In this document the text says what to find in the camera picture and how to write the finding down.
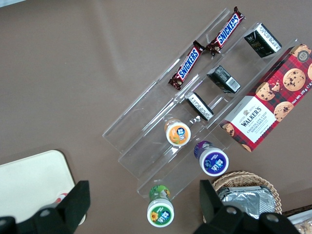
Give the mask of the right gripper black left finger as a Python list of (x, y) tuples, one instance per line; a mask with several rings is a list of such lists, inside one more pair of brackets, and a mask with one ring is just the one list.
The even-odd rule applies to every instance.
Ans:
[(0, 218), (2, 234), (73, 234), (90, 208), (88, 180), (79, 181), (56, 207), (37, 211), (28, 220), (16, 223), (12, 216)]

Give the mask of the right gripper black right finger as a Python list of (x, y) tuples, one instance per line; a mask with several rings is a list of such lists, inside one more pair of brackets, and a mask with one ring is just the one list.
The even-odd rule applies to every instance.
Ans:
[(206, 222), (195, 234), (297, 234), (296, 227), (282, 214), (262, 213), (250, 217), (234, 206), (225, 206), (209, 180), (201, 180), (200, 206)]

